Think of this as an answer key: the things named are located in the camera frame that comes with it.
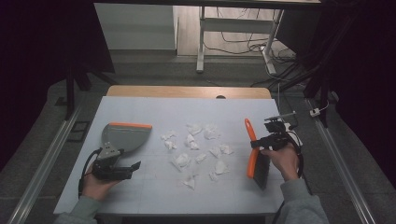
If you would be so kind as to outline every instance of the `floor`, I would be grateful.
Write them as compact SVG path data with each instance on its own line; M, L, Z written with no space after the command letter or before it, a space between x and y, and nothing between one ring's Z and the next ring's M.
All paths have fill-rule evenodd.
M196 8L186 8L190 13L197 13ZM236 11L231 13L238 17L243 13ZM160 52L135 52L119 51L111 52L112 60L116 68L116 74L108 74L120 84L134 85L183 85L183 86L235 86L268 87L274 82L265 72L262 57L257 53L250 52L247 57L225 55L222 51L206 51L205 72L201 75L195 73L196 48L183 48L183 32L186 29L196 29L197 24L180 24L178 56ZM244 50L246 43L235 47L234 44L224 43L221 35L218 37L205 37L207 45L226 50ZM241 38L246 40L246 35L228 38ZM188 39L185 46L194 46L196 40ZM277 63L276 69L283 71L287 64ZM102 96L106 95L109 84L98 77L89 74L92 88L89 91L76 89L77 102L85 98L85 103L77 117L76 122L92 122L97 106ZM312 192L321 199L323 208L331 223L361 223L355 205L351 201L345 185L338 174L329 151L318 134L315 121L308 115L306 99L302 95L304 83L297 85L287 92L277 93L276 88L272 91L273 98L279 105L280 113L298 111L297 120L299 127L296 132L304 142L304 155L306 157L305 177ZM0 223L7 223L21 196L40 165L52 140L64 123L65 105L62 103L65 97L65 82L61 81L53 85L48 92L48 101L44 106L40 117L29 132L20 148L0 174ZM377 223L396 223L396 190L381 173L370 153L361 143L359 138L345 125L337 115L332 100L328 107L329 130L334 141L340 147L346 164L356 180L364 198L372 210ZM50 170L48 178L43 183L42 190L28 213L25 223L51 223L56 216L52 214L60 194L63 191L65 181L69 177L74 161L83 144L84 134L72 132L67 135L60 155ZM120 217L104 216L106 223L126 223ZM140 223L158 223L159 219L140 220Z

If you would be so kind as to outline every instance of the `gray sleeve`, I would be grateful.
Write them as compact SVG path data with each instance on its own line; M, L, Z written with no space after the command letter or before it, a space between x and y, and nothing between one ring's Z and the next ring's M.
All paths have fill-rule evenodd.
M308 193L302 179L289 180L280 188L285 204L277 223L329 223L319 197Z
M62 213L54 224L96 224L94 219L101 203L85 196L81 196L71 213Z

